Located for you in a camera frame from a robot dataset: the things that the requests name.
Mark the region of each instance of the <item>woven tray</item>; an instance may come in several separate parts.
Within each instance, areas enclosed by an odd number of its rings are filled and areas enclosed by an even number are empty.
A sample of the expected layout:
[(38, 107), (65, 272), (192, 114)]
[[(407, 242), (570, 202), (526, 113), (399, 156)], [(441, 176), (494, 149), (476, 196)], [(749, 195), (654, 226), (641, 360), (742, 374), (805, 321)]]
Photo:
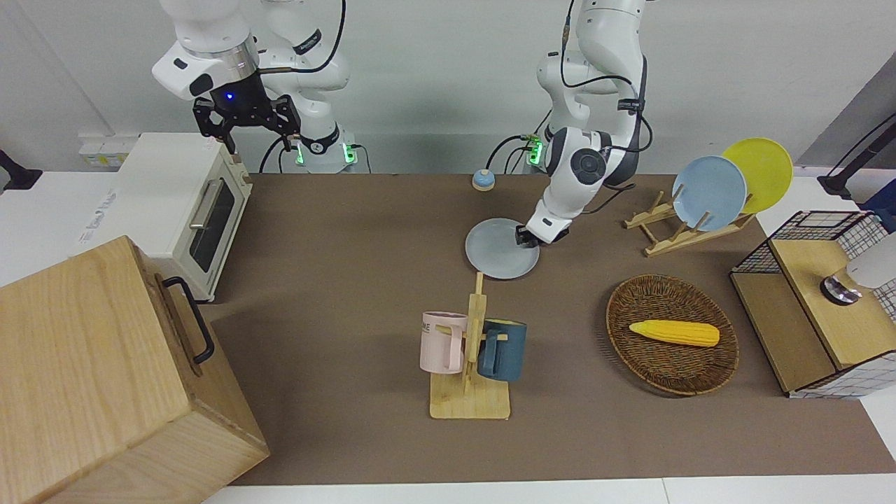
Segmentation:
[[(720, 331), (719, 344), (665, 343), (629, 330), (630, 324), (649, 318), (712, 324)], [(620, 283), (607, 305), (607, 331), (628, 369), (671, 394), (712, 392), (728, 383), (737, 369), (737, 336), (725, 313), (709, 296), (675, 277), (645, 274)]]

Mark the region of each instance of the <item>dark blue mug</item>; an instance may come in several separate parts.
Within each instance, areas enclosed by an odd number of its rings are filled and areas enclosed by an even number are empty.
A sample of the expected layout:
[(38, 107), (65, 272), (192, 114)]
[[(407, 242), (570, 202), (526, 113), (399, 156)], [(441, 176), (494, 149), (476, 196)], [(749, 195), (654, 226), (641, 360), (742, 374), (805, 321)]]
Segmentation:
[(479, 348), (478, 373), (500, 381), (520, 379), (522, 353), (526, 347), (526, 325), (512, 320), (487, 318), (482, 331), (486, 340)]

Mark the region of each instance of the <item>mug rack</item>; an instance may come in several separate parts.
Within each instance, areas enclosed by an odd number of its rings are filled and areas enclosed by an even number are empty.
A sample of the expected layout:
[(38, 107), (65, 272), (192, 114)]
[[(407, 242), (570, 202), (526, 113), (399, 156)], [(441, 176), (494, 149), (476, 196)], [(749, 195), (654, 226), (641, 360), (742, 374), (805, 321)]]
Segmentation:
[(476, 273), (476, 290), (470, 294), (463, 368), (452, 375), (430, 374), (429, 416), (435, 419), (507, 420), (510, 388), (505, 381), (483, 378), (477, 371), (482, 327), (486, 321), (486, 295), (482, 272)]

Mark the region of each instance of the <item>black cable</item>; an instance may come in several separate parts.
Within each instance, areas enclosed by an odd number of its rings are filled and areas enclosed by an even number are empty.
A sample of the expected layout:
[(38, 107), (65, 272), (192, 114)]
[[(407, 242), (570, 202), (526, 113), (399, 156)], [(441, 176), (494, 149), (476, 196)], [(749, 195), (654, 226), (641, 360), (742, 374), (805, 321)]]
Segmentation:
[(614, 195), (612, 195), (611, 197), (609, 197), (609, 198), (607, 199), (607, 201), (605, 201), (604, 203), (600, 204), (600, 206), (598, 206), (598, 207), (595, 208), (594, 210), (583, 210), (583, 211), (582, 211), (582, 214), (583, 214), (583, 215), (591, 215), (591, 214), (593, 214), (593, 213), (600, 212), (605, 206), (607, 206), (608, 204), (610, 204), (611, 201), (613, 201), (614, 199), (616, 199), (617, 196), (623, 194), (625, 191), (634, 189), (634, 188), (635, 188), (635, 184), (632, 183), (632, 184), (629, 184), (628, 186), (624, 186), (624, 187), (614, 187), (614, 186), (604, 186), (604, 187), (606, 187), (607, 189), (611, 189), (611, 190), (613, 190), (613, 191), (616, 191), (616, 193), (615, 193)]
[(622, 75), (601, 75), (600, 77), (594, 77), (593, 79), (589, 79), (587, 81), (583, 81), (578, 84), (570, 84), (566, 81), (566, 75), (563, 71), (563, 63), (566, 61), (566, 43), (569, 42), (569, 30), (570, 24), (572, 23), (573, 18), (573, 5), (575, 4), (575, 0), (570, 0), (569, 2), (569, 11), (566, 12), (566, 24), (563, 27), (563, 43), (560, 45), (560, 80), (563, 81), (563, 85), (567, 88), (578, 88), (590, 83), (596, 83), (597, 81), (605, 81), (606, 79), (614, 79), (617, 81), (622, 81), (628, 85), (632, 85), (632, 81), (623, 77)]
[(621, 145), (610, 145), (610, 146), (604, 147), (604, 148), (607, 149), (608, 151), (617, 150), (617, 151), (626, 151), (626, 152), (644, 152), (644, 151), (650, 149), (650, 146), (653, 145), (653, 128), (650, 127), (650, 123), (647, 122), (646, 117), (641, 116), (639, 114), (638, 120), (644, 124), (644, 126), (647, 128), (647, 132), (650, 133), (650, 138), (647, 140), (647, 145), (644, 145), (643, 147), (635, 147), (634, 149), (632, 149), (631, 147), (623, 147)]
[(262, 164), (258, 165), (258, 172), (259, 172), (259, 173), (264, 173), (264, 164), (265, 164), (266, 162), (268, 162), (268, 157), (271, 156), (271, 152), (274, 151), (274, 147), (277, 146), (277, 142), (279, 142), (279, 141), (282, 140), (282, 139), (283, 139), (282, 136), (281, 136), (281, 137), (278, 137), (277, 140), (274, 140), (274, 142), (271, 144), (271, 146), (268, 147), (268, 151), (264, 153), (264, 157), (262, 158)]
[(345, 28), (345, 12), (346, 12), (346, 0), (342, 0), (342, 15), (339, 19), (339, 31), (336, 32), (336, 40), (333, 42), (333, 49), (330, 51), (330, 55), (327, 56), (326, 61), (324, 61), (320, 66), (316, 68), (290, 68), (288, 66), (278, 66), (275, 68), (259, 68), (259, 74), (286, 74), (286, 73), (294, 73), (294, 74), (314, 74), (316, 72), (320, 72), (330, 62), (336, 57), (336, 51), (339, 50), (339, 44), (342, 42), (342, 29)]
[(364, 151), (364, 160), (367, 161), (367, 173), (373, 173), (373, 169), (370, 168), (370, 152), (367, 151), (367, 148), (360, 143), (353, 143), (351, 145), (352, 149), (361, 149)]
[(514, 155), (515, 153), (517, 153), (517, 152), (520, 153), (520, 157), (516, 159), (516, 162), (519, 163), (520, 160), (522, 159), (522, 156), (523, 156), (523, 155), (525, 154), (525, 152), (528, 151), (529, 149), (530, 149), (530, 148), (529, 148), (529, 143), (526, 143), (526, 145), (524, 145), (524, 146), (522, 146), (522, 147), (517, 147), (516, 149), (513, 149), (512, 151), (510, 151), (509, 154), (507, 154), (507, 161), (504, 162), (504, 174), (505, 174), (505, 175), (507, 175), (507, 170), (510, 168), (510, 159), (513, 157), (513, 155)]
[(488, 162), (486, 163), (486, 169), (488, 169), (488, 167), (490, 167), (492, 165), (492, 160), (495, 158), (495, 155), (498, 154), (498, 151), (501, 150), (501, 147), (504, 147), (505, 145), (509, 144), (510, 142), (512, 142), (514, 140), (526, 140), (526, 138), (527, 138), (526, 135), (514, 135), (514, 136), (508, 136), (507, 138), (503, 139), (501, 141), (501, 143), (499, 143), (498, 146), (492, 151), (491, 155), (488, 156)]
[(869, 136), (873, 135), (875, 131), (881, 129), (883, 127), (883, 125), (889, 123), (894, 117), (896, 117), (896, 112), (890, 114), (890, 116), (888, 118), (881, 121), (881, 124), (875, 126), (873, 130), (869, 131), (867, 135), (863, 136), (861, 140), (856, 142), (856, 144), (853, 145), (852, 148), (849, 149), (849, 151), (847, 151), (847, 153), (843, 154), (843, 157), (840, 158), (840, 161), (837, 161), (837, 164), (835, 164), (834, 167), (831, 168), (831, 171), (828, 172), (827, 176), (830, 177), (831, 174), (834, 172), (834, 170), (836, 170), (840, 166), (840, 164), (842, 162), (844, 162), (849, 157), (849, 155), (851, 153), (853, 153), (853, 151), (855, 151), (858, 148), (859, 145), (861, 145), (865, 140), (867, 140)]
[(277, 168), (280, 168), (280, 173), (283, 173), (283, 153), (286, 151), (286, 147), (280, 149), (280, 154), (277, 155)]

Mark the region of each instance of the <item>mug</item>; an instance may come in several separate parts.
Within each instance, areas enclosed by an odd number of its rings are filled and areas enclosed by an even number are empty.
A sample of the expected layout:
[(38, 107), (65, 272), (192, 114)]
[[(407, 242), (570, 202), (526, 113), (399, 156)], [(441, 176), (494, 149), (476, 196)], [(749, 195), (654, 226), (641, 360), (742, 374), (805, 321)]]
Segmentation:
[(479, 349), (478, 373), (500, 381), (520, 379), (526, 325), (513, 320), (487, 318), (483, 332), (486, 340)]
[(452, 375), (463, 369), (463, 332), (467, 316), (460, 313), (423, 313), (420, 335), (420, 368), (430, 373)]

